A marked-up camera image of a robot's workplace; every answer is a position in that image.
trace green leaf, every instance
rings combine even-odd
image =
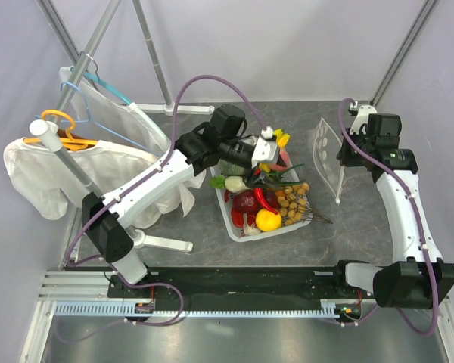
[[[222,189],[225,187],[225,176],[213,176],[212,178],[210,178],[209,184],[211,187]]]

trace gray floor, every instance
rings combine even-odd
[[[250,132],[259,127],[244,104]],[[288,152],[294,164],[304,163],[297,171],[311,185],[309,201],[329,216],[333,225],[313,222],[282,236],[265,240],[234,242],[227,235],[215,191],[208,185],[210,174],[201,189],[192,189],[196,201],[193,210],[182,217],[181,208],[162,216],[147,230],[148,234],[189,240],[194,243],[190,254],[144,247],[143,260],[154,266],[212,265],[333,265],[339,259],[358,259],[376,265],[391,263],[392,243],[384,204],[370,174],[363,168],[347,169],[341,204],[337,206],[314,168],[306,140],[321,117],[339,132],[336,113],[338,102],[257,102],[257,109],[274,128],[291,133]],[[151,114],[152,119],[170,135],[171,118]],[[208,116],[181,115],[179,133],[190,131]],[[88,241],[79,256],[95,253]]]
[[[409,312],[417,326],[427,315]],[[67,340],[90,334],[118,318],[55,317]],[[395,309],[379,309],[359,327],[316,319],[187,318],[170,327],[119,324],[78,344],[49,337],[54,363],[448,363],[439,334],[414,334]]]

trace produce basket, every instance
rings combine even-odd
[[[220,172],[218,166],[214,166],[214,167],[210,168],[210,172],[212,173],[213,177],[221,175],[221,172]],[[295,169],[291,169],[283,175],[282,180],[285,182],[298,182],[299,178],[297,177],[297,173],[296,173]],[[241,228],[237,228],[232,224],[231,209],[232,209],[233,195],[229,198],[229,201],[225,202],[225,200],[224,200],[225,189],[216,188],[215,192],[217,194],[217,199],[219,200],[220,210],[222,211],[222,217],[224,218],[225,227],[227,228],[227,233],[229,233],[230,238],[232,240],[234,240],[235,242],[247,242],[249,240],[262,240],[263,238],[273,237],[273,236],[277,236],[280,234],[295,231],[298,228],[304,227],[305,225],[308,225],[311,222],[311,219],[307,219],[304,221],[299,221],[297,223],[294,223],[293,225],[281,227],[280,229],[276,229],[275,231],[261,232],[259,234],[255,234],[252,236],[246,236],[243,234],[243,230]]]

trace transparent plastic bag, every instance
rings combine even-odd
[[[336,156],[341,149],[341,140],[325,119],[321,118],[309,132],[308,148],[316,171],[333,194],[336,204],[340,204],[345,167],[340,165]]]

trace orange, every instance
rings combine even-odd
[[[256,226],[264,232],[279,229],[282,226],[281,213],[274,214],[267,209],[261,209],[256,215]]]

